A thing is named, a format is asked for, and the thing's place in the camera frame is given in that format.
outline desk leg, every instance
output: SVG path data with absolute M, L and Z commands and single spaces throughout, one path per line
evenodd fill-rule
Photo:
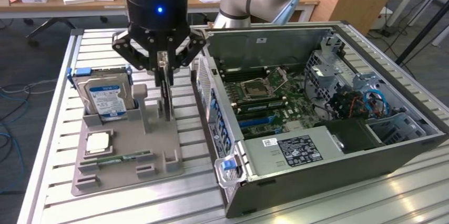
M 448 35 L 449 35 L 449 25 L 447 26 L 441 34 L 437 36 L 437 38 L 433 40 L 432 45 L 440 46 L 441 41 L 447 38 Z
M 415 13 L 415 15 L 413 15 L 413 17 L 412 17 L 412 19 L 411 19 L 411 21 L 408 23 L 408 26 L 413 26 L 415 25 L 415 23 L 419 20 L 421 14 L 424 13 L 424 10 L 429 7 L 432 1 L 433 0 L 425 0 L 423 2 L 421 6 L 420 6 L 420 9 L 416 11 L 416 13 Z
M 304 9 L 303 9 L 301 15 L 300 15 L 300 20 L 299 20 L 300 23 L 311 21 L 313 9 L 315 9 L 315 5 L 305 5 L 304 6 Z
M 393 26 L 396 20 L 399 19 L 405 7 L 408 6 L 411 0 L 403 0 L 399 8 L 395 10 L 391 18 L 388 19 L 387 26 L 391 27 Z

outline hard drive label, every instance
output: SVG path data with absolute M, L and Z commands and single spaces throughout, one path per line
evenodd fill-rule
M 309 135 L 279 140 L 279 146 L 287 163 L 292 167 L 323 160 Z
M 126 114 L 126 103 L 123 98 L 119 97 L 120 86 L 92 87 L 90 91 L 99 115 L 115 117 Z

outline circuit board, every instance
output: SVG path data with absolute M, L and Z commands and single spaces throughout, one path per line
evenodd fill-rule
M 224 83 L 231 101 L 241 104 L 235 113 L 245 139 L 312 128 L 321 121 L 301 80 L 295 73 L 277 74 L 277 70 L 265 78 Z

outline blue cable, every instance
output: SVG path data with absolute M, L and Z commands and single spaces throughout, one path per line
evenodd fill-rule
M 0 125 L 8 125 L 8 124 L 14 123 L 16 120 L 19 120 L 24 116 L 24 114 L 27 113 L 27 111 L 28 111 L 28 101 L 26 99 L 11 98 L 11 97 L 8 97 L 7 95 L 4 95 L 2 93 L 0 93 L 0 96 L 4 97 L 6 99 L 10 99 L 10 100 L 16 100 L 16 101 L 26 102 L 26 108 L 24 108 L 22 114 L 15 119 L 12 119 L 11 121 L 0 123 Z
M 0 133 L 0 136 L 6 136 L 6 137 L 11 138 L 11 141 L 15 144 L 15 147 L 16 147 L 16 151 L 18 151 L 18 155 L 19 155 L 19 161 L 20 161 L 20 174 L 19 174 L 18 178 L 14 180 L 14 182 L 6 188 L 3 188 L 0 190 L 0 194 L 3 194 L 8 189 L 15 187 L 18 185 L 19 181 L 22 180 L 23 174 L 24 174 L 24 164 L 23 164 L 22 151 L 20 151 L 18 141 L 11 137 L 11 135 L 8 135 L 6 133 Z
M 385 112 L 387 112 L 387 114 L 389 114 L 389 106 L 388 106 L 388 102 L 387 102 L 385 96 L 384 96 L 384 94 L 383 94 L 379 90 L 375 90 L 375 89 L 371 89 L 371 90 L 368 90 L 368 91 L 364 93 L 364 103 L 365 103 L 365 107 L 368 108 L 368 110 L 369 110 L 369 111 L 373 111 L 373 110 L 372 110 L 372 107 L 371 107 L 369 104 L 368 104 L 367 94 L 369 94 L 369 93 L 376 93 L 376 94 L 380 95 L 380 98 L 381 98 L 381 100 L 384 101 L 384 104 L 385 104 Z

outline barcode sticker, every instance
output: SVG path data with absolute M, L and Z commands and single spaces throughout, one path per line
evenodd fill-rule
M 264 139 L 261 142 L 264 143 L 265 147 L 279 144 L 279 140 L 276 138 Z

